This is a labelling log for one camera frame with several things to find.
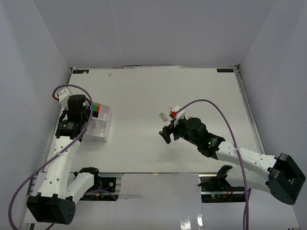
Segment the green cap black highlighter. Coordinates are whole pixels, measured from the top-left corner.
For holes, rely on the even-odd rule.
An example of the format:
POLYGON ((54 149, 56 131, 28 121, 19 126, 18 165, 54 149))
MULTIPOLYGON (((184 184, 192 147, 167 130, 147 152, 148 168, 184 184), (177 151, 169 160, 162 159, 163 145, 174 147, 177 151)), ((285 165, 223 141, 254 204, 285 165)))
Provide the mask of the green cap black highlighter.
POLYGON ((93 105, 93 111, 94 111, 94 112, 97 112, 97 105, 98 105, 97 103, 95 103, 95 104, 93 105))

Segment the orange cap black highlighter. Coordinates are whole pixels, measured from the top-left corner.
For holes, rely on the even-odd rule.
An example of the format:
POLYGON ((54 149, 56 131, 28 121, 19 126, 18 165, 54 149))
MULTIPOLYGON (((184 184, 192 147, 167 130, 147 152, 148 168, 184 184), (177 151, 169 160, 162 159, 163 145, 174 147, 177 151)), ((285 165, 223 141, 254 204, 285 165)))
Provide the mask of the orange cap black highlighter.
POLYGON ((98 105, 97 105, 97 112, 98 112, 98 113, 100 112, 100 108, 101 108, 101 104, 98 104, 98 105))

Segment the grey eraser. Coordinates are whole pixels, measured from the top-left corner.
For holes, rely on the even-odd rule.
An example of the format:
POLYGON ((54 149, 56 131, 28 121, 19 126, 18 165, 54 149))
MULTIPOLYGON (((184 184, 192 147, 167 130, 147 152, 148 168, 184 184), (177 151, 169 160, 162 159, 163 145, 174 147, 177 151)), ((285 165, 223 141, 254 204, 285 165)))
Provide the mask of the grey eraser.
POLYGON ((164 113, 160 113, 159 115, 164 121, 168 120, 167 117, 164 115, 164 113))

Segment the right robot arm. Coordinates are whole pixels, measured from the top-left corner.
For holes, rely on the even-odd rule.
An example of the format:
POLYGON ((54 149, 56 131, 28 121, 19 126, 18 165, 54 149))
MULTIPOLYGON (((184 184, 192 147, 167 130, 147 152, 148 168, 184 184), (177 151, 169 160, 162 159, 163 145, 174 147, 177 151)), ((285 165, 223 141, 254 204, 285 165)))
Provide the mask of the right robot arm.
POLYGON ((167 144, 181 138, 196 146, 203 156, 231 163, 232 166, 223 166, 216 175, 217 187, 222 191, 247 186, 294 205, 306 181, 290 155, 266 155, 236 148, 223 137, 210 133, 199 118, 174 119, 159 131, 159 135, 167 144))

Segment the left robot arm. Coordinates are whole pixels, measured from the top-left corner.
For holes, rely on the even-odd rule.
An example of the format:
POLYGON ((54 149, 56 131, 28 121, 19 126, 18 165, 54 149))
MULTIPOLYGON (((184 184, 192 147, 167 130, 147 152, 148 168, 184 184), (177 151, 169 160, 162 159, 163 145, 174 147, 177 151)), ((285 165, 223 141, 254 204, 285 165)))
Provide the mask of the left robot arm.
POLYGON ((90 120, 85 95, 71 95, 67 108, 60 116, 55 132, 55 159, 36 195, 27 199, 27 208, 38 222, 69 225, 75 215, 76 204, 89 189, 97 191, 101 179, 90 172, 79 172, 70 184, 71 166, 90 120))

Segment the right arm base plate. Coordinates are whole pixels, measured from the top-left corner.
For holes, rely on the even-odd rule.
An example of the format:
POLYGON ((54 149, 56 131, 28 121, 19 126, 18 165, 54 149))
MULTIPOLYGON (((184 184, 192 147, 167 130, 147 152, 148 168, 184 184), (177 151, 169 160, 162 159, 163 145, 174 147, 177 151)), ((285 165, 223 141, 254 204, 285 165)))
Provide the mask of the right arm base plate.
POLYGON ((244 187, 233 187, 226 180, 217 176, 200 175, 198 184, 203 204, 244 203, 244 187))

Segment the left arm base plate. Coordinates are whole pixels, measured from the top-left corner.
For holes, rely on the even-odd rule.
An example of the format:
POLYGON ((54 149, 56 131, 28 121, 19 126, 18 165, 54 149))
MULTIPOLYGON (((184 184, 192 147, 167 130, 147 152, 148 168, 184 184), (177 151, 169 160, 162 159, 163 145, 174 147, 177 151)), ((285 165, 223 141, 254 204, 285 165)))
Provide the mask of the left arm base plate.
POLYGON ((120 192, 120 184, 116 177, 100 177, 95 179, 93 187, 86 191, 88 194, 81 201, 116 201, 120 192))

